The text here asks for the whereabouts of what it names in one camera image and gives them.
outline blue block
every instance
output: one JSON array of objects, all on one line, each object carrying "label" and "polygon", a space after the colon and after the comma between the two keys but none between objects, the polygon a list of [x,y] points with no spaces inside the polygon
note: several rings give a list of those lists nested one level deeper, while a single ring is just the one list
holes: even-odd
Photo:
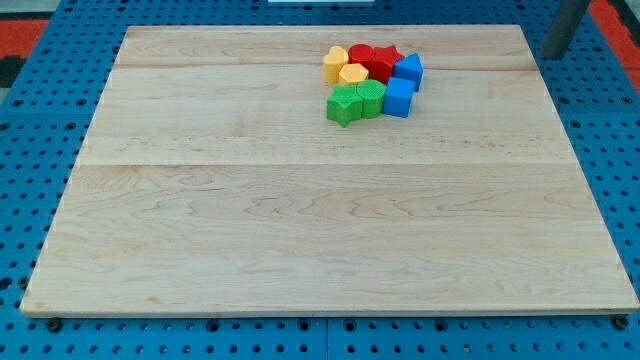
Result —
[{"label": "blue block", "polygon": [[405,118],[409,116],[414,87],[415,83],[411,80],[389,78],[382,113]]},{"label": "blue block", "polygon": [[398,61],[393,67],[393,77],[411,80],[415,83],[413,91],[420,90],[422,81],[422,63],[418,54],[411,54]]}]

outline toy block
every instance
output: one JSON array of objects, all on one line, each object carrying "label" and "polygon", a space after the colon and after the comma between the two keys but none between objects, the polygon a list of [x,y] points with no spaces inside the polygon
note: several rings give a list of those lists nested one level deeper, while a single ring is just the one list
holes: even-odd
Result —
[{"label": "toy block", "polygon": [[338,74],[338,84],[342,86],[358,85],[369,76],[369,70],[360,64],[347,64]]},{"label": "toy block", "polygon": [[369,67],[369,78],[386,84],[393,75],[393,66],[398,60],[404,59],[404,56],[398,52],[395,45],[386,48],[376,47],[373,50],[375,53]]},{"label": "toy block", "polygon": [[329,53],[322,58],[322,77],[332,84],[338,82],[338,74],[342,67],[349,62],[347,50],[340,46],[332,46]]},{"label": "toy block", "polygon": [[373,48],[367,44],[353,45],[349,48],[349,64],[362,64],[369,69],[373,54]]},{"label": "toy block", "polygon": [[373,119],[380,116],[384,100],[385,86],[378,80],[365,80],[356,87],[362,98],[362,118]]},{"label": "toy block", "polygon": [[418,91],[420,90],[423,71],[420,56],[418,56],[418,54],[411,54],[395,64],[393,67],[393,77],[413,81],[415,84],[413,91]]},{"label": "toy block", "polygon": [[362,98],[355,86],[333,87],[333,94],[327,99],[327,119],[336,121],[347,127],[350,122],[360,119],[362,114]]},{"label": "toy block", "polygon": [[382,113],[406,118],[409,116],[415,83],[411,80],[389,78],[384,94]]}]

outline blue pegboard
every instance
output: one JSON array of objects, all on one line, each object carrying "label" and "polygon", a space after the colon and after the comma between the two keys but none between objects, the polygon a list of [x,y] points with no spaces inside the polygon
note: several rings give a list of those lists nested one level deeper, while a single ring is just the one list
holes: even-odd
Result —
[{"label": "blue pegboard", "polygon": [[540,59],[558,1],[63,0],[0,107],[0,358],[640,359],[640,316],[32,320],[18,310],[128,25],[520,24],[636,290],[640,99],[587,16]]}]

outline wooden board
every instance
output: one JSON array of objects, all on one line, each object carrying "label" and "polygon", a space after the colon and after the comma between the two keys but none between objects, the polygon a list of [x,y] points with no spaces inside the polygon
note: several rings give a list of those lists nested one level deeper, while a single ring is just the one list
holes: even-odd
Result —
[{"label": "wooden board", "polygon": [[[418,52],[408,119],[325,119],[331,45]],[[626,313],[638,299],[517,26],[132,27],[34,317]]]}]

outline yellow pentagon block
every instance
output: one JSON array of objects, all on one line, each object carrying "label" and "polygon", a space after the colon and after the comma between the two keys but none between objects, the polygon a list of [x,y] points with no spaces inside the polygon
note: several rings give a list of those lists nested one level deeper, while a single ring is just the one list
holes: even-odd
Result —
[{"label": "yellow pentagon block", "polygon": [[338,83],[342,86],[358,85],[359,83],[367,80],[369,77],[369,70],[361,64],[347,64],[342,67],[338,76]]},{"label": "yellow pentagon block", "polygon": [[342,67],[349,63],[349,53],[340,46],[332,46],[329,53],[322,58],[322,78],[324,81],[335,84],[338,82],[338,73]]}]

